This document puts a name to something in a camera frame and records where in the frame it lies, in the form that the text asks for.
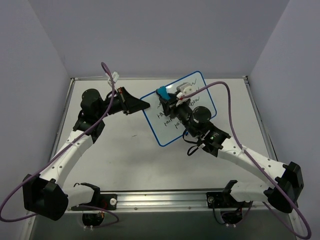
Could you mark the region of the blue bone-shaped eraser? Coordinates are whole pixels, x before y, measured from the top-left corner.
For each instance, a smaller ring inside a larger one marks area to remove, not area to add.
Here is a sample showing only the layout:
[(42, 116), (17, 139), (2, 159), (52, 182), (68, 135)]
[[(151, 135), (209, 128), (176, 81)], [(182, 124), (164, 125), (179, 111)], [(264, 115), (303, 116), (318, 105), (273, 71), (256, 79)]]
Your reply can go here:
[(163, 99), (163, 100), (166, 100), (166, 101), (171, 99), (170, 95), (167, 93), (167, 89), (166, 89), (165, 86), (161, 86), (155, 92), (156, 92), (156, 94), (158, 95), (158, 97), (160, 99)]

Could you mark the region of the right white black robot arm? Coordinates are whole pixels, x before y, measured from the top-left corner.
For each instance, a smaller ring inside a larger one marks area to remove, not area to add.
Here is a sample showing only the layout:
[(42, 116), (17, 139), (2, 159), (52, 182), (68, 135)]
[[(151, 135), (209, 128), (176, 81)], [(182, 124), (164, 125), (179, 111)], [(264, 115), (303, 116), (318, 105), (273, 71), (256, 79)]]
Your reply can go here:
[(227, 160), (255, 175), (262, 184), (230, 180), (222, 193), (223, 203), (268, 202), (283, 213), (291, 213), (304, 188), (301, 167), (295, 162), (285, 164), (265, 157), (250, 148), (239, 146), (235, 138), (217, 128), (211, 121), (211, 111), (205, 106), (191, 109), (188, 100), (179, 102), (174, 93), (156, 90), (164, 114), (176, 117), (185, 132), (196, 139), (197, 149)]

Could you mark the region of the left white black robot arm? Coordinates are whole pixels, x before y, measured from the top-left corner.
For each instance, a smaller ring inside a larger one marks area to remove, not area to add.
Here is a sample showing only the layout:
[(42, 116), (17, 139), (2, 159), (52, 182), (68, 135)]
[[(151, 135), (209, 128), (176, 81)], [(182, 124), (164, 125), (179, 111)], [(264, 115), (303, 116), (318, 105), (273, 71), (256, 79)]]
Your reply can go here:
[(24, 178), (22, 192), (26, 210), (57, 221), (70, 208), (81, 206), (95, 210), (100, 206), (98, 186), (83, 182), (65, 188), (64, 183), (78, 160), (101, 135), (105, 127), (103, 118), (118, 112), (130, 115), (150, 107), (148, 102), (132, 96), (124, 87), (114, 93), (106, 99), (94, 88), (82, 94), (78, 119), (65, 144), (40, 173)]

